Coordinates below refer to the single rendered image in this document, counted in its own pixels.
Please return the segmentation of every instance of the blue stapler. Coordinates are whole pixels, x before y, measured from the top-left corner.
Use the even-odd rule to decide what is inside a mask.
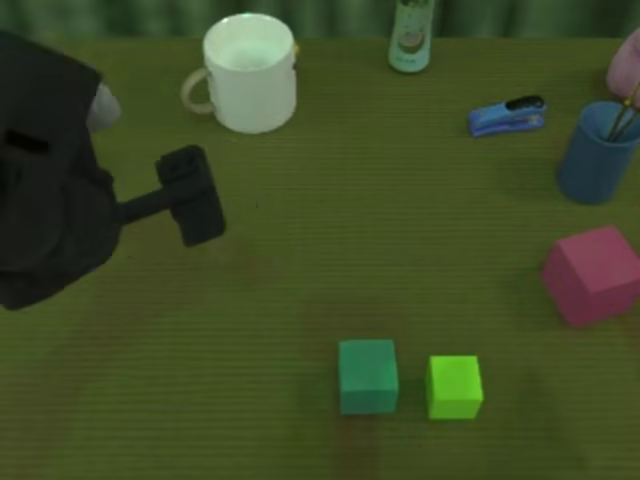
[[[474,137],[534,130],[544,125],[547,105],[539,95],[514,98],[469,113],[469,132]]]

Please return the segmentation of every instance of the magenta cube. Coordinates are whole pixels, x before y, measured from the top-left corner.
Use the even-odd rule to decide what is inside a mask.
[[[585,325],[620,315],[640,294],[640,259],[615,227],[558,240],[542,281],[562,317]]]

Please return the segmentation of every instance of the paintbrush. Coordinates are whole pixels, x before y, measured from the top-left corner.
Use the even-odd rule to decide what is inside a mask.
[[[636,84],[633,91],[631,92],[631,95],[625,98],[624,101],[622,102],[620,111],[618,112],[618,115],[616,116],[616,119],[614,120],[613,125],[611,126],[611,130],[609,131],[609,135],[607,136],[607,141],[613,142],[613,141],[619,140],[622,134],[625,132],[625,130],[629,128],[631,124],[636,120],[638,116],[637,111],[631,117],[631,119],[629,119],[622,126],[622,128],[618,129],[618,127],[620,127],[620,122],[622,122],[622,119],[627,114],[627,111],[629,110],[629,108],[633,108],[634,100],[636,98],[636,93],[638,93],[638,90],[640,90],[640,82]]]

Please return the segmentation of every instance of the mug handle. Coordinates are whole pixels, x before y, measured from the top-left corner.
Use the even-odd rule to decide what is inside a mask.
[[[197,113],[198,115],[209,115],[212,114],[215,110],[215,107],[211,101],[204,103],[195,103],[191,100],[191,94],[193,89],[200,82],[205,80],[209,72],[206,68],[199,68],[198,70],[191,72],[189,76],[182,83],[182,88],[180,88],[180,100],[182,104],[187,108],[187,110],[192,111],[193,113]]]

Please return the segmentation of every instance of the pink object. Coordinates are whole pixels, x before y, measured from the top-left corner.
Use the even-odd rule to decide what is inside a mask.
[[[615,227],[558,240],[542,281],[562,317],[586,325],[631,309],[640,294],[640,259]]]
[[[629,35],[611,60],[607,73],[607,86],[619,98],[627,98],[640,82],[640,28]],[[640,107],[640,92],[634,105]]]

